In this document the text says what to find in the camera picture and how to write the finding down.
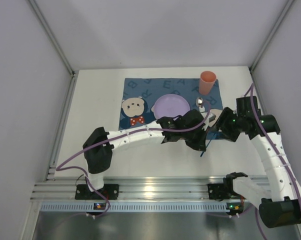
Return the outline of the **orange plastic cup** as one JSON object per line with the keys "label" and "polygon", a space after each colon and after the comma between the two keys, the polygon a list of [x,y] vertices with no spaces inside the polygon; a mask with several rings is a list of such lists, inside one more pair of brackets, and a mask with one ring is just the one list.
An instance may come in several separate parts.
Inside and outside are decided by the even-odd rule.
{"label": "orange plastic cup", "polygon": [[213,88],[217,76],[212,71],[204,71],[200,74],[199,78],[199,93],[201,95],[208,95]]}

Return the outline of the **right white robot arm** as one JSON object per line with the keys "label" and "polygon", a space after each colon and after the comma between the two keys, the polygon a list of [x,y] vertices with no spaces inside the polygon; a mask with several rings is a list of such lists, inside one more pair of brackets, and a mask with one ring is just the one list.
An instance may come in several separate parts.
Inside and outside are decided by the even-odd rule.
{"label": "right white robot arm", "polygon": [[301,224],[301,186],[285,153],[276,118],[261,113],[256,96],[237,98],[236,104],[236,110],[222,110],[213,129],[230,142],[236,142],[242,133],[248,136],[260,157],[270,190],[243,172],[227,174],[224,187],[230,195],[243,196],[253,204],[268,228]]}

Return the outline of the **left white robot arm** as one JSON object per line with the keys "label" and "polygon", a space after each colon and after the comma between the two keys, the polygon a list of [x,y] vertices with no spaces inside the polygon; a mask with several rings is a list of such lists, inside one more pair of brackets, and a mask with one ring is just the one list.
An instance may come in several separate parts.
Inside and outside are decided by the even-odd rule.
{"label": "left white robot arm", "polygon": [[104,187],[104,172],[111,166],[114,152],[151,144],[173,143],[180,140],[193,150],[206,150],[209,112],[190,110],[176,117],[162,117],[140,127],[118,131],[96,128],[83,144],[87,165],[88,189]]}

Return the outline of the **aluminium rail frame front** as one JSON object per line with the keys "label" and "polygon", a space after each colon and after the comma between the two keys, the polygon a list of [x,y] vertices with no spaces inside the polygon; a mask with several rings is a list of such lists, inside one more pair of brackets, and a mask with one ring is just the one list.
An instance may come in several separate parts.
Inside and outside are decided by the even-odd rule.
{"label": "aluminium rail frame front", "polygon": [[[221,184],[222,176],[183,178],[106,178],[105,184],[119,185],[119,201],[191,201],[209,199],[208,184]],[[34,185],[32,201],[72,201],[76,196],[76,185],[85,181],[74,178],[49,179]]]}

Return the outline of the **right aluminium frame post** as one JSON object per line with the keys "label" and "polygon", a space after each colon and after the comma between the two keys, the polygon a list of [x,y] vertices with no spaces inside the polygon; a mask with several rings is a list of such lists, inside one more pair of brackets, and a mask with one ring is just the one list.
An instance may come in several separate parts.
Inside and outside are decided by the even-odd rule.
{"label": "right aluminium frame post", "polygon": [[281,9],[276,21],[272,25],[269,33],[266,35],[265,40],[263,41],[261,47],[259,48],[255,58],[252,61],[252,64],[249,67],[250,74],[253,74],[256,68],[258,67],[260,61],[262,60],[263,56],[265,55],[267,49],[271,45],[272,41],[274,40],[278,30],[282,26],[283,22],[285,21],[287,15],[291,11],[292,7],[296,3],[296,0],[286,0],[283,8]]}

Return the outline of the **left aluminium frame post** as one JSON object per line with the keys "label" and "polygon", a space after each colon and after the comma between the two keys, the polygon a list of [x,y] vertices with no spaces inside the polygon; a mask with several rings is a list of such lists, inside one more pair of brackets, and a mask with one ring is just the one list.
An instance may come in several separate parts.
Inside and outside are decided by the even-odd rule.
{"label": "left aluminium frame post", "polygon": [[75,74],[75,71],[71,67],[63,49],[61,48],[53,30],[51,29],[48,21],[46,20],[42,10],[40,9],[36,0],[26,0],[27,4],[29,5],[30,9],[34,13],[36,19],[39,21],[40,26],[42,27],[44,33],[46,34],[48,40],[52,44],[55,52],[59,56],[60,60],[62,61],[64,67],[66,68],[68,74],[72,77]]}

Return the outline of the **silver spoon green handle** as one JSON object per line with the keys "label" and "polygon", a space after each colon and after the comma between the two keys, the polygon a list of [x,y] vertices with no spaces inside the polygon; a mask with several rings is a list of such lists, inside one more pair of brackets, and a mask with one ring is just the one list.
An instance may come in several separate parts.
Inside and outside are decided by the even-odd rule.
{"label": "silver spoon green handle", "polygon": [[204,107],[204,100],[201,97],[198,97],[196,99],[196,106],[198,107],[198,111],[200,113],[204,113],[206,111],[206,109]]}

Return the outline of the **blue bear print placemat cloth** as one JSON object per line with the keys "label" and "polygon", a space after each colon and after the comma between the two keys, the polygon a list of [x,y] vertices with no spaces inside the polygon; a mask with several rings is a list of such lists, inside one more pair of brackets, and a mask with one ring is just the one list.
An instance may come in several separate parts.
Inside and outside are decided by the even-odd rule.
{"label": "blue bear print placemat cloth", "polygon": [[197,78],[126,78],[118,129],[126,130],[156,121],[152,108],[158,98],[167,94],[185,98],[190,110],[198,110],[196,105],[198,97],[209,102],[210,126],[215,123],[216,117],[219,117],[223,110],[218,81],[215,81],[208,95],[201,95]]}

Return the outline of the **aluminium frame post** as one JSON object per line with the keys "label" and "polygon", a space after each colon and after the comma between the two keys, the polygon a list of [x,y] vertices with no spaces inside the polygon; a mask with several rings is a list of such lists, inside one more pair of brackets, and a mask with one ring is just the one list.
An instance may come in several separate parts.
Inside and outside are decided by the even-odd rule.
{"label": "aluminium frame post", "polygon": [[255,58],[252,61],[252,64],[249,67],[250,74],[253,74],[256,68],[258,67],[260,61],[262,60],[263,56],[265,55],[267,49],[271,45],[272,41],[274,40],[278,30],[282,26],[283,22],[285,21],[287,15],[291,11],[292,7],[296,3],[296,0],[286,0],[283,8],[281,9],[276,21],[272,25],[269,33],[266,35],[265,40],[263,41],[261,47],[259,48]]}
{"label": "aluminium frame post", "polygon": [[46,34],[48,40],[52,44],[55,52],[59,56],[60,60],[62,61],[64,67],[66,68],[68,74],[72,77],[75,74],[75,71],[71,67],[63,49],[61,48],[53,30],[51,29],[48,21],[46,20],[42,10],[40,9],[36,0],[26,0],[27,4],[29,5],[30,9],[34,13],[36,19],[39,21],[40,26],[42,27],[44,33]]}

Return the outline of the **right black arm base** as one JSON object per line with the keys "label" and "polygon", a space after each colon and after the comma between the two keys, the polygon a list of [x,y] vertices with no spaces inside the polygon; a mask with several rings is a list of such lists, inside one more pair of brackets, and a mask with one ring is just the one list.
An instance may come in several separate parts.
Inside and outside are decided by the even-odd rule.
{"label": "right black arm base", "polygon": [[230,190],[223,183],[207,184],[207,192],[210,200],[221,202],[223,200],[244,200],[245,198]]}

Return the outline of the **purple plastic plate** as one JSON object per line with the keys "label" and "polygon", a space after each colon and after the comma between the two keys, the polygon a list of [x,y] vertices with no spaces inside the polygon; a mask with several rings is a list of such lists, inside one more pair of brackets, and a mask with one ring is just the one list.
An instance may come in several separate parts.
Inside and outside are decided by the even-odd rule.
{"label": "purple plastic plate", "polygon": [[165,94],[161,96],[155,101],[152,107],[154,117],[157,120],[162,117],[183,116],[190,110],[188,101],[177,94]]}

